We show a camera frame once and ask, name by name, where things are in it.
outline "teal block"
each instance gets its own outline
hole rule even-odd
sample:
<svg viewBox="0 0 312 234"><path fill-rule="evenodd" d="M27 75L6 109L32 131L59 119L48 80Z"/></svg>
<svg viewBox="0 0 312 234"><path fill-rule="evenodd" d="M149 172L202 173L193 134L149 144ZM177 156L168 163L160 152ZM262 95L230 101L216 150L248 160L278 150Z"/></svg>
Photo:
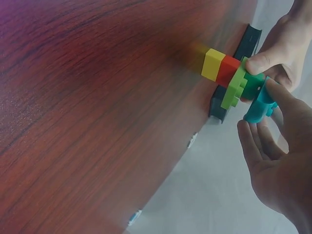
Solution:
<svg viewBox="0 0 312 234"><path fill-rule="evenodd" d="M277 103L272 100L264 84L244 116L244 120L249 123L260 123L264 116L270 117L276 107Z"/></svg>

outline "reddish brown tabletop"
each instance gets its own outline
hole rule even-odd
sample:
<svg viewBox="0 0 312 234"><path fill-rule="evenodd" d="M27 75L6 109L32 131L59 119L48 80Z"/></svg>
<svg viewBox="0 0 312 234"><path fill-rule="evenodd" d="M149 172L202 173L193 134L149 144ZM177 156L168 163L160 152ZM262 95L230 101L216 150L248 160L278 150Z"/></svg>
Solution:
<svg viewBox="0 0 312 234"><path fill-rule="evenodd" d="M0 233L118 234L207 119L256 0L2 0Z"/></svg>

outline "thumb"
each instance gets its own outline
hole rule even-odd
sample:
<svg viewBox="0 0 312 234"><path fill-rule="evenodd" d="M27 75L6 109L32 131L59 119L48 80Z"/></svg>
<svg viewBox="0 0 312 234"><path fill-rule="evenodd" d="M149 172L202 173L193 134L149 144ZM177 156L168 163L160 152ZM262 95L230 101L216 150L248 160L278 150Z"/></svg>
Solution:
<svg viewBox="0 0 312 234"><path fill-rule="evenodd" d="M275 65L284 63L286 59L285 47L278 43L248 59L246 69L250 74L258 75Z"/></svg>

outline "red block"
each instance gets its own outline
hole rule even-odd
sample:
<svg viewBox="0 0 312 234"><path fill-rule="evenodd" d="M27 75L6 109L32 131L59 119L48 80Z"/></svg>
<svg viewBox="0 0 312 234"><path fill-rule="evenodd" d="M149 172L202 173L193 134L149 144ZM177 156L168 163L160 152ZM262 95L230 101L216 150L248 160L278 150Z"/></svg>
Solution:
<svg viewBox="0 0 312 234"><path fill-rule="evenodd" d="M240 66L240 61L226 55L221 62L218 75L216 77L216 83L228 88L231 79Z"/></svg>

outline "fingernail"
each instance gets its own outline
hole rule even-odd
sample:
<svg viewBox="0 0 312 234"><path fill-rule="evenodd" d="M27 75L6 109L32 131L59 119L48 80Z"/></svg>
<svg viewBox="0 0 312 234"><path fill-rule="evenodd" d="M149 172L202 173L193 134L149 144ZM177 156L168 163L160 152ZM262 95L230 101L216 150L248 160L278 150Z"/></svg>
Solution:
<svg viewBox="0 0 312 234"><path fill-rule="evenodd" d="M262 66L261 63L258 61L255 61L253 59L248 60L249 63L249 70L252 74L254 75L258 75L260 74L262 71Z"/></svg>

